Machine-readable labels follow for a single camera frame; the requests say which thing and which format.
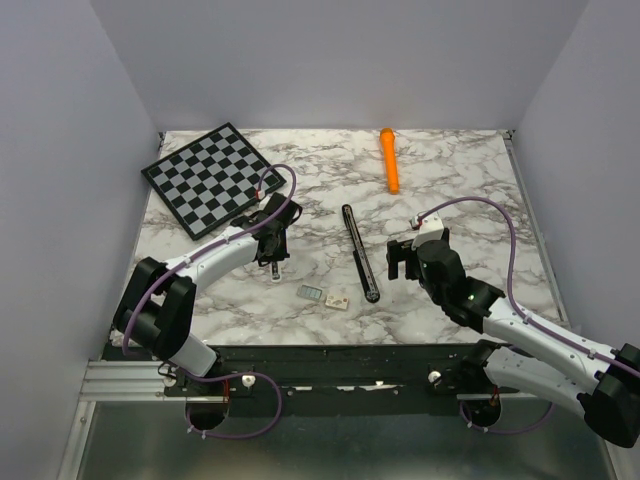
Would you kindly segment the white staples box sleeve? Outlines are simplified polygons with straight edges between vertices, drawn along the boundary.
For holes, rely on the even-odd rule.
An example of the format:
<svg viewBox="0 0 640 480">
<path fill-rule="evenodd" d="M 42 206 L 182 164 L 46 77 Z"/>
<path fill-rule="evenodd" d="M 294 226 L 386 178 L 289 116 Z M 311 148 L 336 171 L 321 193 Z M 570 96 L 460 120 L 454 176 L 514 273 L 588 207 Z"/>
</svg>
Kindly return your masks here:
<svg viewBox="0 0 640 480">
<path fill-rule="evenodd" d="M 347 310 L 349 299 L 345 296 L 328 295 L 325 299 L 325 306 L 336 310 Z"/>
</svg>

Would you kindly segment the light blue stapler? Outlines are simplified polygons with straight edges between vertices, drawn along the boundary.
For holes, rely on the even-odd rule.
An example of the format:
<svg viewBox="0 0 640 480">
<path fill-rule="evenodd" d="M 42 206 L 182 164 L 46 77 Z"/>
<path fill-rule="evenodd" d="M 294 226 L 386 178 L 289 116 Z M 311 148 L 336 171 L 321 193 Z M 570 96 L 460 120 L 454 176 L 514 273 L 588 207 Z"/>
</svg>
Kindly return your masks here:
<svg viewBox="0 0 640 480">
<path fill-rule="evenodd" d="M 270 265 L 270 269 L 271 269 L 271 281 L 273 283 L 279 283 L 282 279 L 279 263 L 272 262 Z"/>
</svg>

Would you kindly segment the black stapler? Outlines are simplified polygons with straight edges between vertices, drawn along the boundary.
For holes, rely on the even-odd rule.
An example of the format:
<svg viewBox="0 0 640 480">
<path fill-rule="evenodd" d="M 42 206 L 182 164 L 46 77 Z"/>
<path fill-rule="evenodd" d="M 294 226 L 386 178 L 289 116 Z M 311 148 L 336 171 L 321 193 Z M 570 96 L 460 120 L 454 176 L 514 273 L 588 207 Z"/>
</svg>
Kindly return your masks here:
<svg viewBox="0 0 640 480">
<path fill-rule="evenodd" d="M 357 228 L 352 207 L 344 204 L 341 207 L 342 218 L 345 227 L 353 243 L 353 257 L 364 291 L 365 299 L 369 303 L 377 303 L 380 300 L 380 290 L 377 286 L 374 273 L 371 269 L 362 238 Z"/>
</svg>

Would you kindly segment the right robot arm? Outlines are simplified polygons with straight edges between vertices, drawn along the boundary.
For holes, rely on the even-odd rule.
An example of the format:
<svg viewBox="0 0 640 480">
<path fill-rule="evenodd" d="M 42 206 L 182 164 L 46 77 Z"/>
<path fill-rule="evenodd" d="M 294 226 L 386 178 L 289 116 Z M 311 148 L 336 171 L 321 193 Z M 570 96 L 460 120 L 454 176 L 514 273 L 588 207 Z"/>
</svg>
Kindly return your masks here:
<svg viewBox="0 0 640 480">
<path fill-rule="evenodd" d="M 491 336 L 460 367 L 469 390 L 489 385 L 534 395 L 581 417 L 604 440 L 623 448 L 639 438 L 639 349 L 595 342 L 511 301 L 497 287 L 466 274 L 446 236 L 420 245 L 386 246 L 388 277 L 403 273 L 454 323 Z"/>
</svg>

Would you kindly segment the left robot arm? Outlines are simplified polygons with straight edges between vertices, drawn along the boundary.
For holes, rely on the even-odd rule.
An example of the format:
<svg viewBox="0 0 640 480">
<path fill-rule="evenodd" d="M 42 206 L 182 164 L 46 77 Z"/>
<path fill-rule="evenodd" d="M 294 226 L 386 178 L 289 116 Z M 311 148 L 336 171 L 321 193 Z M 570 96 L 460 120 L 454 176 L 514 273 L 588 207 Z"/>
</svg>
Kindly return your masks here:
<svg viewBox="0 0 640 480">
<path fill-rule="evenodd" d="M 289 257 L 286 231 L 302 206 L 274 193 L 264 207 L 231 221 L 199 249 L 167 261 L 146 257 L 135 266 L 112 324 L 123 334 L 123 352 L 134 342 L 152 356 L 187 371 L 187 382 L 201 395 L 214 393 L 222 380 L 217 353 L 191 333 L 196 296 L 231 271 Z"/>
</svg>

